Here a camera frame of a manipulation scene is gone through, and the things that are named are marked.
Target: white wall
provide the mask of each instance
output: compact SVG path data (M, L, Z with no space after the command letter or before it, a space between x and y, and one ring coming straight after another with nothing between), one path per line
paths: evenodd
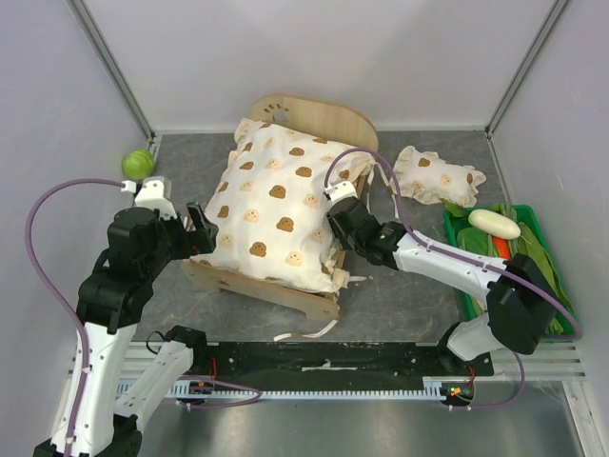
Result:
M231 130L287 91L380 128L484 126L552 0L87 0L155 129Z
M535 209L583 325L609 425L609 3L571 2L495 136L516 202Z
M26 257L29 208L71 178L120 179L121 156L146 142L65 2L5 2L0 60L0 453L27 456L49 438L76 341ZM87 188L57 195L34 231L72 303L128 202L118 189Z

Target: gray mat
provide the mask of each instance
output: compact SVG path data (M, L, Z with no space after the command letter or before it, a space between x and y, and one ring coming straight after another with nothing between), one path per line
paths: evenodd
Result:
M394 163L399 152L413 145L437 151L448 162L472 165L486 174L478 202L503 200L501 185L484 133L481 131L381 132L380 152ZM157 174L173 184L171 200L181 212L186 202L202 207L216 189L234 148L231 134L166 135L161 143ZM381 179L373 186L371 207L380 221L393 218L391 200ZM444 241L442 205L425 206L404 198L412 226ZM435 342L459 319L461 300L455 290L416 274L373 267L351 253L345 268L351 274L371 276L343 290L342 319L326 341ZM299 311L232 292L208 292L186 278L178 262L169 265L154 284L155 295L144 310L136 339L176 324L199 328L210 341L270 341L288 331L314 332L322 325L307 321Z

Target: wooden headboard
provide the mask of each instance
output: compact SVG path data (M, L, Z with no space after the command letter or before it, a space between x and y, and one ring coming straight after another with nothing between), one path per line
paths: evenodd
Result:
M339 103L275 93L254 103L248 117L327 140L379 149L379 138L372 123L357 110Z

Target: pillow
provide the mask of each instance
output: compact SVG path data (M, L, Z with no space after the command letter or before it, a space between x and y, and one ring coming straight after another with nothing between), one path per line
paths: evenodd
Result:
M437 152L418 152L413 146L400 152L393 169L402 196L424 205L441 203L443 198L462 207L473 207L476 186L486 181L486 176L473 167L447 164Z
M351 147L247 119L235 141L205 210L219 228L217 248L194 260L305 291L337 291L346 278L334 268L338 250L323 186L330 163ZM355 181L373 164L365 152L349 154L330 182Z

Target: white radish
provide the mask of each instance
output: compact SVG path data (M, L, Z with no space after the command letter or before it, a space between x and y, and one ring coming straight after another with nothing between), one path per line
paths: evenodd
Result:
M521 236L518 224L488 209L474 209L467 220L475 228L504 240L514 240Z

